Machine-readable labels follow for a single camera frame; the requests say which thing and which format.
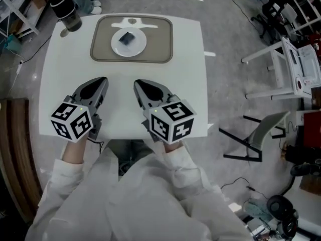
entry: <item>white plug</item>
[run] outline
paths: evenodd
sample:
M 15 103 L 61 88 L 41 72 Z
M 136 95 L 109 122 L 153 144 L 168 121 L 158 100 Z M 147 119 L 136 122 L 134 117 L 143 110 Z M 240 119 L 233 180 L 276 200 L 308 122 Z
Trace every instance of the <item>white plug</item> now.
M 17 69 L 17 75 L 20 73 L 20 70 L 21 70 L 21 67 L 22 67 L 23 62 L 24 62 L 23 60 L 21 60 L 21 61 L 19 62 L 18 69 Z

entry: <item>white sleeve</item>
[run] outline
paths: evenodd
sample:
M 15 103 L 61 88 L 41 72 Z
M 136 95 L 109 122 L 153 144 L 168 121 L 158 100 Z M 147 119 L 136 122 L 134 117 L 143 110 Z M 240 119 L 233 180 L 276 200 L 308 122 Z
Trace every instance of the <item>white sleeve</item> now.
M 83 179 L 83 164 L 56 160 L 52 176 L 38 204 L 39 208 L 30 226 L 26 241 L 42 240 L 51 218 Z
M 253 241 L 243 222 L 225 203 L 221 190 L 210 184 L 185 147 L 164 154 L 164 160 L 171 171 L 177 199 L 188 216 L 209 228 L 212 240 Z

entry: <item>table top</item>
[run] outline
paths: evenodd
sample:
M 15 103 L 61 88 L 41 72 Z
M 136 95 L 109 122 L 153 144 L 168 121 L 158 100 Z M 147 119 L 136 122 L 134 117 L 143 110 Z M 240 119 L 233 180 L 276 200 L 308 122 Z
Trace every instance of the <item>table top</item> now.
M 173 57 L 168 63 L 97 62 L 90 57 L 90 46 L 96 24 L 103 16 L 82 17 L 82 27 L 64 38 L 60 37 L 63 23 L 56 24 L 41 79 L 40 134 L 56 136 L 49 116 L 57 106 L 81 84 L 105 76 L 109 88 L 97 112 L 102 118 L 99 139 L 150 138 L 141 124 L 145 118 L 133 90 L 137 79 L 158 82 L 180 99 L 186 99 L 197 113 L 190 137 L 207 136 L 207 79 L 200 23 L 160 16 L 173 24 Z
M 303 69 L 302 69 L 302 65 L 301 65 L 299 54 L 296 47 L 291 44 L 289 39 L 282 37 L 282 49 L 284 52 L 284 56 L 286 57 L 287 66 L 290 71 L 290 77 L 291 77 L 294 94 L 301 95 L 301 91 L 297 90 L 296 88 L 296 80 L 297 78 L 299 78 L 303 85 L 303 89 L 302 89 L 303 93 L 305 93 L 305 95 L 311 96 L 311 88 L 306 84 L 304 84 L 303 82 L 303 77 L 304 77 Z M 290 52 L 291 50 L 293 51 L 293 55 L 295 57 L 296 63 L 294 63 L 292 59 L 291 52 Z

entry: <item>black office chair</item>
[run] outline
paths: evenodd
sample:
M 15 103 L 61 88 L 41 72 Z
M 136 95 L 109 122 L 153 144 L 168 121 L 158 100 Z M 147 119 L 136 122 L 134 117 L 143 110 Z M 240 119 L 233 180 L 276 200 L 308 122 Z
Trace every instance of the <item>black office chair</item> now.
M 273 6 L 274 4 L 277 4 L 280 9 L 276 10 Z M 269 0 L 268 3 L 262 6 L 264 16 L 258 15 L 257 17 L 251 18 L 252 21 L 257 21 L 263 26 L 263 33 L 260 35 L 261 39 L 263 39 L 264 34 L 268 32 L 270 36 L 270 42 L 271 44 L 274 44 L 275 41 L 277 41 L 275 30 L 281 35 L 287 35 L 286 29 L 284 27 L 286 23 L 281 24 L 278 19 L 282 10 L 284 9 L 285 4 L 286 0 Z

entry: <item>person's foot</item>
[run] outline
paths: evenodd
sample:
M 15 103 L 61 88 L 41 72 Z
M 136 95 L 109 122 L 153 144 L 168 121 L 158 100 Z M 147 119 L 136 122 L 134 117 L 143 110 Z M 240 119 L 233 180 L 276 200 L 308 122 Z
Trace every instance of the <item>person's foot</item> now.
M 95 6 L 94 9 L 91 11 L 91 14 L 95 14 L 95 15 L 101 14 L 101 8 L 98 6 Z
M 92 4 L 93 4 L 94 6 L 101 7 L 101 2 L 100 2 L 99 0 L 94 0 L 94 1 L 92 1 Z

